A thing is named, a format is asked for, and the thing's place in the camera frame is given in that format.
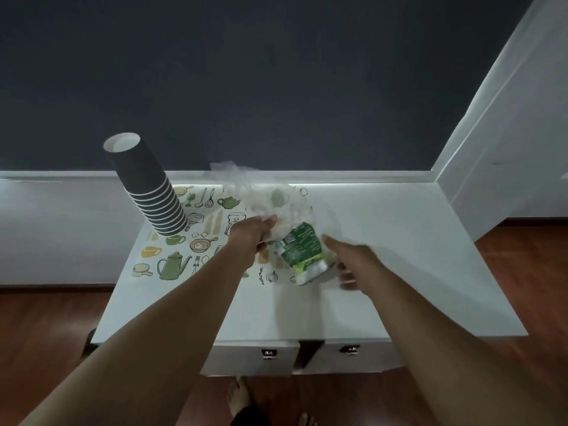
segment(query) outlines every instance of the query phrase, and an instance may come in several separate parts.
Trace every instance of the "white cabinet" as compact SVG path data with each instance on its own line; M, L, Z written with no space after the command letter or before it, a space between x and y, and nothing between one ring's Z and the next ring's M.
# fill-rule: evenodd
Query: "white cabinet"
M347 374L381 372L404 363L390 341L326 342L301 374Z
M202 375L291 375L299 343L215 343Z

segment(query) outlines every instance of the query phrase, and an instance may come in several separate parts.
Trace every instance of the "right hand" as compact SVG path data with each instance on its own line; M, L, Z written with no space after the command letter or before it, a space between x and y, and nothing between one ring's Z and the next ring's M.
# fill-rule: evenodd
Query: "right hand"
M337 254L337 268L342 281L341 288L345 290L359 289L367 296L376 281L377 272L388 271L377 255L367 245L351 245L323 235L325 245Z

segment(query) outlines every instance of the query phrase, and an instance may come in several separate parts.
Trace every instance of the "drawer handle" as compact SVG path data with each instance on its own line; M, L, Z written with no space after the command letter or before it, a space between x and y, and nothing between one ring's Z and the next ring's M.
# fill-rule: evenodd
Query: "drawer handle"
M356 356L359 354L359 347L360 345L344 345L339 352L347 354L348 356Z
M261 350L262 351L262 358L265 360L273 360L276 358L278 354L278 350Z

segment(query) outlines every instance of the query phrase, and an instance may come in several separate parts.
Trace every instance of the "frying pan illustration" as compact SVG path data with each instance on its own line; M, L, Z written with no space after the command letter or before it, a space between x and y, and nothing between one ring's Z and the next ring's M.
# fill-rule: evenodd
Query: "frying pan illustration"
M190 244L189 248L195 253L203 253L209 249L213 241L217 241L219 238L214 237L213 239L205 239L203 237L194 239Z

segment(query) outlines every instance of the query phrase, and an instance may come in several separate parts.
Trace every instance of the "forearm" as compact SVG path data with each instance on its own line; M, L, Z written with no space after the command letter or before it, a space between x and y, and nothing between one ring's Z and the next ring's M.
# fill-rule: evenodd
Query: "forearm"
M444 425L560 424L564 409L532 377L377 265L369 297Z
M175 424L245 268L225 246L109 338L25 424Z

